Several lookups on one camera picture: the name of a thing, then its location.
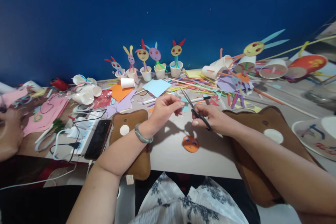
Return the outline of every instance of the bracelet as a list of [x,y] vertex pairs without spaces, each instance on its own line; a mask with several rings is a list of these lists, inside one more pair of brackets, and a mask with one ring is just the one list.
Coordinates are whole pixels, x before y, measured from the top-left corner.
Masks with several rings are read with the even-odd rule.
[[150,139],[146,139],[146,138],[144,138],[144,137],[141,135],[141,133],[139,132],[139,125],[140,125],[140,124],[137,124],[137,125],[135,126],[135,129],[134,129],[137,138],[139,138],[139,140],[140,140],[141,142],[145,143],[145,144],[149,144],[149,143],[153,142],[154,137],[152,137],[152,138],[150,138]]

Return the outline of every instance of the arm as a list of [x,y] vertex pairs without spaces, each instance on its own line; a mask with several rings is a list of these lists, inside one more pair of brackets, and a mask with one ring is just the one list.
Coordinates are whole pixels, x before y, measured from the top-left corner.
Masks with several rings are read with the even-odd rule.
[[[139,132],[151,138],[172,113],[182,114],[184,103],[173,95],[159,97],[151,117],[140,124]],[[113,223],[121,176],[143,148],[134,130],[114,142],[96,161],[70,213],[67,223]]]
[[[219,134],[238,141],[250,154],[286,202],[297,211],[336,216],[336,178],[318,166],[248,128],[212,106],[197,105]],[[205,127],[200,119],[194,126]]]
[[14,156],[23,140],[21,129],[21,112],[15,109],[8,109],[6,113],[0,113],[0,120],[5,123],[0,136],[0,162]]

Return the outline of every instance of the patterned clothing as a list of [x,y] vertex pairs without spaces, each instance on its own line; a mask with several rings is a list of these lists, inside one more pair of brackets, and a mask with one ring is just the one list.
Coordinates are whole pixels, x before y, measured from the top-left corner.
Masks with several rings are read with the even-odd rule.
[[185,197],[165,172],[156,180],[130,224],[192,223],[248,224],[232,197],[215,181],[205,177]]

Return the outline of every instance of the person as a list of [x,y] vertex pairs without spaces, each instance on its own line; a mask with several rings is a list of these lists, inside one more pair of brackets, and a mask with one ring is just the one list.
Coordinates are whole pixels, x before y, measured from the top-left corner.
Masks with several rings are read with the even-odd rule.
[[21,111],[12,108],[7,109],[5,113],[0,113],[0,121],[5,123],[0,135],[0,162],[9,159],[19,151],[23,140],[21,117]]
[[[172,113],[182,114],[183,106],[173,95],[159,97],[152,115],[139,125],[140,134],[152,138]],[[216,133],[234,138],[245,148],[302,223],[335,223],[334,177],[214,106],[197,104],[195,109],[208,117]],[[206,127],[194,115],[192,125]],[[145,146],[134,130],[114,142],[91,169],[67,223],[113,223],[120,178]],[[247,223],[230,195],[210,178],[203,186],[191,188],[187,196],[173,184],[163,173],[131,223]]]

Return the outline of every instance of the table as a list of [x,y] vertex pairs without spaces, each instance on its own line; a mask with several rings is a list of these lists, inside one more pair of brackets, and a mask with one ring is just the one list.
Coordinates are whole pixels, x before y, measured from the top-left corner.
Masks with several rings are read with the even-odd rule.
[[[144,83],[145,82],[141,79],[137,89],[143,86]],[[317,106],[308,100],[302,100],[301,95],[303,91],[309,89],[310,86],[313,86],[313,83],[310,83],[307,80],[302,80],[299,83],[288,83],[287,81],[275,80],[270,83],[260,83],[257,88],[295,106],[297,105],[301,109],[308,110],[309,108],[308,112],[315,116],[324,117],[332,115],[332,111]],[[198,96],[198,93],[189,92],[188,95],[192,99]],[[146,109],[148,111],[150,108],[153,108],[147,107],[149,104],[139,104],[141,101],[140,98],[142,98],[142,100],[152,99],[149,94],[146,94],[145,96],[134,96],[135,101],[132,103],[132,109],[128,110],[127,113],[138,109]],[[222,97],[222,100],[229,108],[227,99]],[[309,116],[292,108],[274,103],[268,98],[265,98],[264,103],[256,101],[251,101],[251,103],[259,106],[260,108],[266,107],[267,104],[277,106],[283,113],[290,127],[296,121],[311,119]],[[70,104],[71,103],[68,104],[62,114],[61,118],[64,120],[72,111]],[[228,139],[222,138],[222,136],[219,136],[216,133],[208,132],[206,129],[193,127],[191,122],[192,118],[190,110],[184,112],[183,115],[179,117],[172,115],[166,126],[155,135],[153,143],[149,145],[152,170],[240,179],[241,177],[234,164],[235,158],[228,143]],[[35,134],[35,139],[41,135],[41,133]],[[196,153],[189,153],[183,148],[182,139],[186,135],[192,135],[199,141],[200,149]],[[59,142],[71,143],[74,142],[74,139],[61,135]],[[41,153],[36,153],[31,150],[32,148],[34,148],[34,145],[31,144],[31,140],[26,142],[24,140],[23,148],[20,149],[19,154],[52,158],[52,155],[48,152],[49,149]],[[68,159],[70,158],[71,150],[72,148],[70,146],[62,146],[62,148],[59,148],[57,155],[59,158],[64,157],[65,159]],[[335,162],[321,157],[311,151],[309,152],[330,174],[336,177]],[[76,156],[73,158],[73,161],[89,162],[89,160],[86,160],[83,157]]]

